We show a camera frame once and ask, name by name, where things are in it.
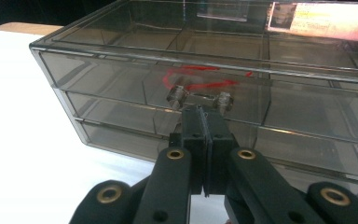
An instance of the white surface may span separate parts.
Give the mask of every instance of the white surface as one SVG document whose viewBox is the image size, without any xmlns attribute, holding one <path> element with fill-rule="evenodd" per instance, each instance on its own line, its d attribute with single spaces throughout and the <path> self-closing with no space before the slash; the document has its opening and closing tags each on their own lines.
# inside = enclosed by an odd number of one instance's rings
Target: white surface
<svg viewBox="0 0 358 224">
<path fill-rule="evenodd" d="M 28 49 L 0 31 L 0 223 L 68 223 L 96 184 L 135 184 L 153 163 L 84 146 Z M 191 223 L 227 220 L 222 197 L 195 197 Z"/>
</svg>

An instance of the transparent storage cabinet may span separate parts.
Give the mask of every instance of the transparent storage cabinet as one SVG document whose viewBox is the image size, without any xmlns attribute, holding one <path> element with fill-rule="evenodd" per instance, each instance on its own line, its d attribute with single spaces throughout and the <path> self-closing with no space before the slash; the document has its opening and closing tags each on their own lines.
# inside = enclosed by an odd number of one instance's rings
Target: transparent storage cabinet
<svg viewBox="0 0 358 224">
<path fill-rule="evenodd" d="M 270 32 L 271 6 L 119 0 L 30 48 L 89 146 L 152 161 L 180 130 L 172 88 L 183 107 L 228 92 L 242 147 L 300 190 L 358 195 L 358 41 Z"/>
</svg>

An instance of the red object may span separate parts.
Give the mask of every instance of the red object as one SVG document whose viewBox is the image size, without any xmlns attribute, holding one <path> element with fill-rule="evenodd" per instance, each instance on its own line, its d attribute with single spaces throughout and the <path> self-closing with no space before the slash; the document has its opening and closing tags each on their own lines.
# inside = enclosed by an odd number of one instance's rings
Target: red object
<svg viewBox="0 0 358 224">
<path fill-rule="evenodd" d="M 167 75 L 165 75 L 162 78 L 162 82 L 164 83 L 164 86 L 168 90 L 170 90 L 170 89 L 172 89 L 173 84 L 170 82 L 169 78 L 173 75 L 173 73 L 180 73 L 180 74 L 183 74 L 183 75 L 192 76 L 193 71 L 191 71 L 191 70 L 200 70 L 200 71 L 210 70 L 210 71 L 214 71 L 214 70 L 219 70 L 219 69 L 220 69 L 219 67 L 211 67 L 211 66 L 183 65 L 181 68 L 168 69 Z M 250 71 L 250 72 L 246 73 L 245 76 L 250 77 L 252 74 L 253 74 L 253 72 Z M 236 85 L 238 83 L 239 83 L 238 81 L 225 79 L 222 82 L 190 84 L 190 85 L 186 86 L 185 88 L 186 88 L 186 90 L 191 91 L 191 90 L 196 90 L 196 89 L 225 87 L 225 86 L 230 86 L 230 85 Z"/>
</svg>

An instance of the screw hole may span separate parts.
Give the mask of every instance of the screw hole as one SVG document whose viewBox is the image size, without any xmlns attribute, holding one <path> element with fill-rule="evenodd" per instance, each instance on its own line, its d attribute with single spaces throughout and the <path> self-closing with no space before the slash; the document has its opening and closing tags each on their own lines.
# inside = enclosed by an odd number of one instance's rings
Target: screw hole
<svg viewBox="0 0 358 224">
<path fill-rule="evenodd" d="M 164 211 L 156 211 L 153 214 L 153 219 L 157 222 L 165 222 L 168 219 L 168 214 Z"/>
<path fill-rule="evenodd" d="M 295 223 L 304 223 L 305 222 L 304 217 L 301 214 L 299 214 L 298 212 L 289 212 L 287 215 Z"/>
<path fill-rule="evenodd" d="M 105 191 L 105 192 L 103 193 L 103 198 L 106 199 L 106 200 L 108 200 L 108 199 L 110 199 L 110 198 L 115 197 L 116 194 L 117 194 L 117 191 L 116 191 L 115 189 L 108 189 L 107 191 Z"/>
<path fill-rule="evenodd" d="M 330 198 L 332 198 L 336 201 L 340 201 L 340 202 L 344 201 L 344 197 L 342 197 L 341 195 L 339 195 L 335 192 L 327 192 L 326 194 L 327 194 L 327 196 L 329 196 Z"/>
<path fill-rule="evenodd" d="M 121 196 L 122 190 L 118 185 L 111 185 L 101 189 L 97 194 L 100 203 L 112 203 Z"/>
<path fill-rule="evenodd" d="M 255 158 L 255 153 L 251 150 L 241 150 L 238 151 L 238 155 L 246 160 L 252 160 Z"/>
<path fill-rule="evenodd" d="M 168 158 L 170 158 L 171 160 L 178 160 L 181 159 L 185 156 L 185 154 L 183 153 L 182 150 L 171 150 L 167 153 Z"/>
<path fill-rule="evenodd" d="M 339 206 L 346 206 L 351 203 L 350 198 L 338 189 L 325 188 L 321 190 L 321 194 L 328 202 Z"/>
</svg>

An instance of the paper label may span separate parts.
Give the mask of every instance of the paper label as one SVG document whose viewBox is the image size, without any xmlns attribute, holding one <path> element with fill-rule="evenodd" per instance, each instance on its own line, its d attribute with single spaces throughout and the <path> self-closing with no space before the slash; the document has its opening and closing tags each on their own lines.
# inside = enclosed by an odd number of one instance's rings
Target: paper label
<svg viewBox="0 0 358 224">
<path fill-rule="evenodd" d="M 358 41 L 358 4 L 273 3 L 268 31 Z"/>
</svg>

